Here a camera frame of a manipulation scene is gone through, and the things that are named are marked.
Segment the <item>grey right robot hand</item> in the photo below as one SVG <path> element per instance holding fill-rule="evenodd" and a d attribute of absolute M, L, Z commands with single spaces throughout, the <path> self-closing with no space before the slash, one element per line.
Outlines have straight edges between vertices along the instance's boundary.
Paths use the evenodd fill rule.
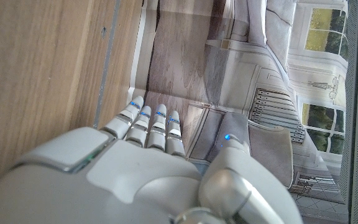
<path fill-rule="evenodd" d="M 134 98 L 97 130 L 23 155 L 0 180 L 0 223 L 301 223 L 287 188 L 224 136 L 205 173 L 186 160 L 176 111 Z"/>

